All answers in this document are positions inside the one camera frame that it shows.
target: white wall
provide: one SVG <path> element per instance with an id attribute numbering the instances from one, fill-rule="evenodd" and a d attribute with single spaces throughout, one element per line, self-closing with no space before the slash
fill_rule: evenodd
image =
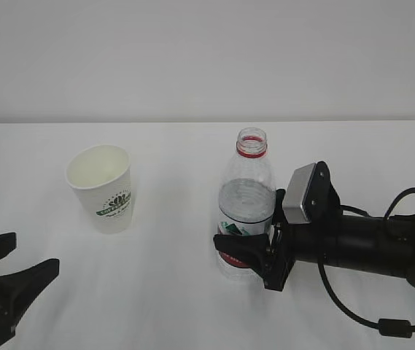
<path id="1" fill-rule="evenodd" d="M 414 0 L 0 0 L 0 121 L 415 118 Z"/>

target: cup rim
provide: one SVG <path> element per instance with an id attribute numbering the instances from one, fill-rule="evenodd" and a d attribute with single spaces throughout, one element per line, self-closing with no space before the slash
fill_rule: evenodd
<path id="1" fill-rule="evenodd" d="M 124 171 L 122 171 L 122 173 L 120 174 L 120 175 L 118 175 L 117 177 L 115 177 L 114 179 L 111 179 L 111 180 L 109 180 L 109 181 L 107 181 L 107 182 L 103 182 L 103 183 L 101 183 L 101 184 L 97 184 L 97 185 L 95 185 L 95 186 L 91 186 L 91 187 L 80 187 L 80 186 L 76 186 L 76 185 L 74 185 L 74 184 L 72 184 L 70 181 L 69 181 L 69 178 L 68 178 L 68 170 L 69 170 L 69 167 L 71 166 L 71 164 L 73 163 L 73 161 L 77 158 L 77 157 L 79 157 L 82 153 L 85 153 L 85 152 L 88 152 L 88 151 L 90 151 L 91 149 L 94 149 L 94 148 L 97 148 L 97 147 L 102 147 L 102 146 L 110 146 L 110 147 L 114 147 L 114 148 L 118 148 L 118 149 L 121 149 L 122 151 L 124 151 L 124 153 L 126 154 L 126 157 L 127 157 L 127 159 L 128 159 L 128 165 L 126 166 L 126 168 L 125 168 L 125 170 Z M 129 157 L 129 153 L 128 153 L 128 151 L 126 151 L 126 149 L 124 149 L 124 148 L 122 148 L 122 147 L 120 147 L 120 146 L 117 146 L 116 144 L 95 144 L 95 145 L 93 145 L 93 146 L 90 146 L 90 147 L 88 147 L 88 148 L 86 148 L 86 149 L 83 149 L 82 151 L 80 151 L 80 152 L 78 152 L 69 162 L 68 162 L 68 165 L 65 167 L 65 169 L 64 169 L 64 177 L 65 177 L 65 179 L 66 179 L 66 182 L 68 183 L 68 185 L 72 188 L 72 189 L 74 189 L 74 190 L 94 190 L 94 189 L 96 189 L 96 188 L 100 188 L 100 187 L 103 187 L 103 186 L 105 186 L 106 184 L 111 184 L 112 182 L 114 182 L 114 181 L 116 181 L 116 180 L 118 180 L 118 179 L 120 179 L 124 174 L 126 174 L 126 172 L 129 170 L 129 168 L 131 167 L 131 159 L 130 159 L 130 157 Z"/>

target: bottle label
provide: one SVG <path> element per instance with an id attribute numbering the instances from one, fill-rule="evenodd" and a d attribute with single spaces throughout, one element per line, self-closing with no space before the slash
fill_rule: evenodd
<path id="1" fill-rule="evenodd" d="M 218 230 L 222 235 L 235 235 L 235 236 L 255 236 L 263 233 L 269 233 L 272 224 L 272 216 L 264 219 L 260 222 L 247 223 L 239 222 L 231 219 L 220 210 L 220 218 Z M 235 257 L 231 257 L 226 253 L 219 253 L 224 261 L 236 268 L 248 268 L 248 265 Z"/>

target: cup logo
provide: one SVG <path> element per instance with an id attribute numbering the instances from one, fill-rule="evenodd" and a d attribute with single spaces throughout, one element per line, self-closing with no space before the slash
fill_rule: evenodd
<path id="1" fill-rule="evenodd" d="M 100 217 L 120 217 L 128 209 L 131 199 L 131 192 L 129 190 L 122 190 L 108 199 L 102 210 L 97 211 L 96 214 Z"/>

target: bottle neck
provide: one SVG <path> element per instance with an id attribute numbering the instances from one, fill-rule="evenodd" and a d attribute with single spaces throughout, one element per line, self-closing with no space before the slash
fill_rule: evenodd
<path id="1" fill-rule="evenodd" d="M 237 153 L 245 158 L 261 158 L 267 153 L 267 136 L 258 128 L 246 128 L 239 132 Z"/>

